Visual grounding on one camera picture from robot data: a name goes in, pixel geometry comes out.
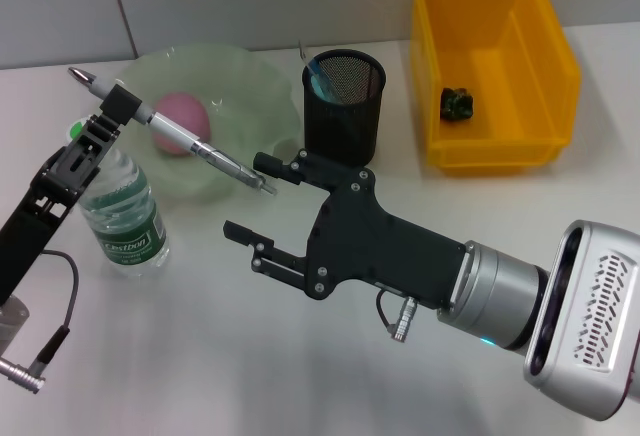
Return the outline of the black mesh pen holder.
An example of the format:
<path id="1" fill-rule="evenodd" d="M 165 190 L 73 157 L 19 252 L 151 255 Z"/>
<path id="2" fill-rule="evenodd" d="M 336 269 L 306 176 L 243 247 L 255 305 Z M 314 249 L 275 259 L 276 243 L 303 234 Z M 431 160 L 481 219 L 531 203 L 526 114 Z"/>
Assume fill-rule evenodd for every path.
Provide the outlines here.
<path id="1" fill-rule="evenodd" d="M 386 73 L 372 56 L 355 49 L 332 49 L 314 58 L 339 99 L 329 101 L 309 69 L 303 86 L 304 146 L 346 166 L 365 166 L 376 151 Z"/>

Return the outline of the yellow plastic storage bin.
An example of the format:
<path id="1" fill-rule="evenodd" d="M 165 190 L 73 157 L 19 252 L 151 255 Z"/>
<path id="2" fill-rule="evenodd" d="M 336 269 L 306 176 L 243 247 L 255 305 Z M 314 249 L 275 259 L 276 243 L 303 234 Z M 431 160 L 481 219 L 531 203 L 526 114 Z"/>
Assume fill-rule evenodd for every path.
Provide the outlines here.
<path id="1" fill-rule="evenodd" d="M 550 0 L 413 0 L 409 56 L 429 165 L 509 174 L 570 144 L 581 70 Z M 444 88 L 469 91 L 470 119 L 440 118 Z"/>

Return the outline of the blue scissors with sheath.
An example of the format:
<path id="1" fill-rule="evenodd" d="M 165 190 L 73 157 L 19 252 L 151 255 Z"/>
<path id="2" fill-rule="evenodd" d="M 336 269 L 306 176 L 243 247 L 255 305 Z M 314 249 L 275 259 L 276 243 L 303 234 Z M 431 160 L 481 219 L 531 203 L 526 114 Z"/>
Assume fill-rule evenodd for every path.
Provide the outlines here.
<path id="1" fill-rule="evenodd" d="M 308 62 L 307 69 L 310 73 L 310 82 L 315 94 L 326 102 L 339 103 L 339 95 L 333 83 L 316 58 L 312 58 Z"/>

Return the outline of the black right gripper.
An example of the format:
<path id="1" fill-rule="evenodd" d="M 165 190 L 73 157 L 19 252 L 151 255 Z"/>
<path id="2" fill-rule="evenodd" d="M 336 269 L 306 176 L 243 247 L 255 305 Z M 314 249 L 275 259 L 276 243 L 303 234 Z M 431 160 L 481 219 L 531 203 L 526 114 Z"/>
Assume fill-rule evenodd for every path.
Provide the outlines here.
<path id="1" fill-rule="evenodd" d="M 429 309 L 449 302 L 462 266 L 462 243 L 387 213 L 375 196 L 375 176 L 306 149 L 289 163 L 258 152 L 253 168 L 295 185 L 329 192 L 311 229 L 306 256 L 276 247 L 272 239 L 226 221 L 224 236 L 252 247 L 251 269 L 317 300 L 347 280 L 360 280 L 409 296 Z"/>

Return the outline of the green plastic wrapper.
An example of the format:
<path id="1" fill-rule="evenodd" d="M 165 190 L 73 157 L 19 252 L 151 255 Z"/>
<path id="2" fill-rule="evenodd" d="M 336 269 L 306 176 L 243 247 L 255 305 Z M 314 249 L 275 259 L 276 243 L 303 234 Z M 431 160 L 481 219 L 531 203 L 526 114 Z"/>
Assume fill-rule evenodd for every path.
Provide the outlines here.
<path id="1" fill-rule="evenodd" d="M 466 88 L 444 88 L 440 99 L 440 118 L 448 122 L 473 116 L 473 97 Z"/>

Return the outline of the pale green glass fruit plate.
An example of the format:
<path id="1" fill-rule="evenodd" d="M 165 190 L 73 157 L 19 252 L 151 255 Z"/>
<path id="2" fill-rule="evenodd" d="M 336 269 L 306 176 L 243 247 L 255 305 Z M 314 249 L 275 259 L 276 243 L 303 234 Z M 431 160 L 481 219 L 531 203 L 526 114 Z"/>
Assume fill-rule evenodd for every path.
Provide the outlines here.
<path id="1" fill-rule="evenodd" d="M 290 80 L 243 48 L 202 43 L 165 48 L 141 56 L 116 81 L 154 106 L 171 93 L 187 93 L 207 110 L 210 143 L 250 165 L 258 152 L 283 158 L 295 153 L 301 118 Z M 144 171 L 152 191 L 173 203 L 209 203 L 244 184 L 194 156 L 171 156 L 151 131 L 130 123 L 116 146 Z"/>

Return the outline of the transparent plastic ruler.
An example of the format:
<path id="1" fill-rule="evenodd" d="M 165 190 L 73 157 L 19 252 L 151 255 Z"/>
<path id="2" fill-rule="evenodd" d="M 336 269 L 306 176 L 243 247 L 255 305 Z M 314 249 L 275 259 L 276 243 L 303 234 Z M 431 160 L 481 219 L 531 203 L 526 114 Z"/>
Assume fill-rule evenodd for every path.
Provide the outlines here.
<path id="1" fill-rule="evenodd" d="M 308 69 L 310 78 L 314 80 L 320 88 L 323 88 L 326 83 L 326 76 L 319 62 L 314 57 L 310 56 L 306 46 L 301 41 L 298 41 L 298 50 L 301 60 Z"/>

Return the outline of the grey retractable pen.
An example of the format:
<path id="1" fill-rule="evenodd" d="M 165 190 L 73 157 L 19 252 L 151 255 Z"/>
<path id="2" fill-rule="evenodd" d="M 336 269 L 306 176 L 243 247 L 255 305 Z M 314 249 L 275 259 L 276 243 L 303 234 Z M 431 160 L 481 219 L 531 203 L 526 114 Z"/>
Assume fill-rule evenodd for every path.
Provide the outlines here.
<path id="1" fill-rule="evenodd" d="M 100 106 L 102 113 L 118 124 L 126 125 L 130 120 L 134 120 L 142 126 L 148 126 L 152 132 L 164 136 L 180 149 L 206 161 L 227 176 L 254 190 L 263 191 L 270 195 L 277 194 L 276 189 L 255 170 L 203 142 L 193 132 L 155 111 L 122 86 L 104 78 L 98 78 L 77 67 L 70 66 L 67 71 L 92 95 L 102 100 Z"/>

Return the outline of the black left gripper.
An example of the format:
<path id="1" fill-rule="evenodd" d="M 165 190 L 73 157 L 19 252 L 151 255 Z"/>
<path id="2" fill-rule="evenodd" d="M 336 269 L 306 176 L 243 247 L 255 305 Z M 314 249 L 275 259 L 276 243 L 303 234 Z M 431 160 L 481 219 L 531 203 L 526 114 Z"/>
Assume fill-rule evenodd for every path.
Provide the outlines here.
<path id="1" fill-rule="evenodd" d="M 0 306 L 3 305 L 97 176 L 99 165 L 141 106 L 116 84 L 99 115 L 83 120 L 81 131 L 38 170 L 29 189 L 0 228 Z"/>

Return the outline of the clear water bottle green label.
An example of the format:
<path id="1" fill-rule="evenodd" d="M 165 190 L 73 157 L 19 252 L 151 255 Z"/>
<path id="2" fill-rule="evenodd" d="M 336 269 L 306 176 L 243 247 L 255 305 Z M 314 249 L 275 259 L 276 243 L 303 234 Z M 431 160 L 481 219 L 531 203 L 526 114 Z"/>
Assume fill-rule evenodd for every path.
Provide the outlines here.
<path id="1" fill-rule="evenodd" d="M 117 148 L 109 150 L 99 168 L 79 205 L 106 259 L 127 277 L 159 272 L 170 248 L 144 171 Z"/>

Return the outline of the pink peach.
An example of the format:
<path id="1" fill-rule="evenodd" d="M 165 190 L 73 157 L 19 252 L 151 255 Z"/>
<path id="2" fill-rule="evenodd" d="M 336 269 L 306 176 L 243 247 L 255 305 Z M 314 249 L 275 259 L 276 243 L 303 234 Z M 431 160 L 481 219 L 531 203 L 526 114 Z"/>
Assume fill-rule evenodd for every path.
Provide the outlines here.
<path id="1" fill-rule="evenodd" d="M 206 108 L 193 96 L 184 92 L 166 94 L 157 101 L 155 110 L 166 116 L 171 121 L 182 126 L 208 143 L 211 138 L 211 126 Z M 172 143 L 165 136 L 158 133 L 152 134 L 154 145 L 161 151 L 171 156 L 186 156 L 184 150 Z"/>

